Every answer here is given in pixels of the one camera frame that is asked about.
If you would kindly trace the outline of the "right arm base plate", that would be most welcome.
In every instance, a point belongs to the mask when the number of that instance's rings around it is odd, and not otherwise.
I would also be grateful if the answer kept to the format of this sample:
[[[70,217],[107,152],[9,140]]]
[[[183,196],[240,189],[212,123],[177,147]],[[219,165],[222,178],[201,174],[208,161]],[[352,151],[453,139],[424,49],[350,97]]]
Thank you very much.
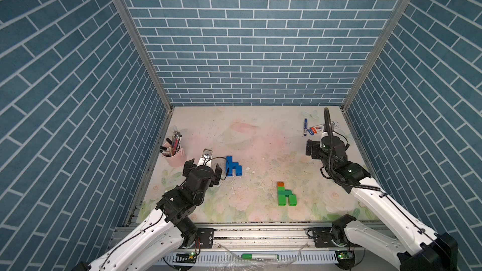
[[[337,247],[329,227],[308,228],[306,234],[313,239],[316,248]]]

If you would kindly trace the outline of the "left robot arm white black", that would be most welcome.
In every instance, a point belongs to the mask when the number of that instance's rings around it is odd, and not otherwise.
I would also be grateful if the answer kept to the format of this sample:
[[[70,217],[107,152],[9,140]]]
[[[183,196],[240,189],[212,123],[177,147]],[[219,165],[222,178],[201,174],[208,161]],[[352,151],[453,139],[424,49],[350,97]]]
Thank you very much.
[[[222,168],[212,168],[211,162],[208,154],[185,162],[184,182],[167,191],[143,222],[104,255],[90,263],[79,262],[73,269],[147,270],[166,254],[191,246],[198,228],[189,215],[222,177]]]

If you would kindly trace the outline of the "long green lego brick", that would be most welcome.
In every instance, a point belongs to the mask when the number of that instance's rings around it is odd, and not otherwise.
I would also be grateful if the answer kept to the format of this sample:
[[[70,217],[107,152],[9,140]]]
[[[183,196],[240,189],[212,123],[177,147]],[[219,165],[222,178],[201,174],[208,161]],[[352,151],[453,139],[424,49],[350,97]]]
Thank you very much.
[[[289,196],[289,195],[291,195],[291,194],[293,194],[293,193],[292,193],[292,191],[287,190],[287,195],[280,195],[280,194],[278,194],[278,195],[279,195],[279,196],[285,196],[285,197],[288,197],[288,196]]]

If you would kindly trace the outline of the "green lego small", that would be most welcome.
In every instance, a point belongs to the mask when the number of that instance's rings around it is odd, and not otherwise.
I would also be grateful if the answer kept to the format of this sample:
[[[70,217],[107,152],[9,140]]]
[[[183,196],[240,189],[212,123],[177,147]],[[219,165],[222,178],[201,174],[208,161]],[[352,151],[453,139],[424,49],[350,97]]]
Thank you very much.
[[[288,203],[289,203],[289,206],[296,206],[297,205],[297,197],[296,195],[294,194],[291,194],[288,196]]]

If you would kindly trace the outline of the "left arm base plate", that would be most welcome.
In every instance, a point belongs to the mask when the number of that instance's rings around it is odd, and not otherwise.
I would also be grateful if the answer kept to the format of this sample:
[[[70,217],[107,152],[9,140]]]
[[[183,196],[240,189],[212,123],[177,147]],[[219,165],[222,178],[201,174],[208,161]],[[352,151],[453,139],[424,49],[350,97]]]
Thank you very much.
[[[214,228],[199,228],[197,230],[197,247],[200,249],[213,247]]]

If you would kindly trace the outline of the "long blue lego brick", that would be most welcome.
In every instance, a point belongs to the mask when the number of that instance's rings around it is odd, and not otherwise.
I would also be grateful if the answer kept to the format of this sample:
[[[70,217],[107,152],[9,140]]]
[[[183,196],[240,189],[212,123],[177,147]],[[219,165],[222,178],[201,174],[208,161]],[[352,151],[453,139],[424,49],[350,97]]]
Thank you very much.
[[[233,162],[233,163],[228,163],[226,164],[226,171],[228,169],[231,169],[232,171],[234,171],[235,167],[240,165],[239,163],[236,163],[236,162]]]

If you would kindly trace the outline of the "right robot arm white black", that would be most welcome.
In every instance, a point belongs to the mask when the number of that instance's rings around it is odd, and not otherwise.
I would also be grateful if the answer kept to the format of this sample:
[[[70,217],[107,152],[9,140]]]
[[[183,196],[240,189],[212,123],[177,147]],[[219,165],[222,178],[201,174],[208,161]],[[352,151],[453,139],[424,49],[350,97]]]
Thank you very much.
[[[320,160],[329,177],[362,202],[395,237],[373,230],[346,214],[332,223],[333,243],[339,247],[359,245],[398,270],[456,270],[457,241],[449,233],[437,233],[410,214],[366,169],[348,160],[346,149],[336,136],[306,142],[306,155]]]

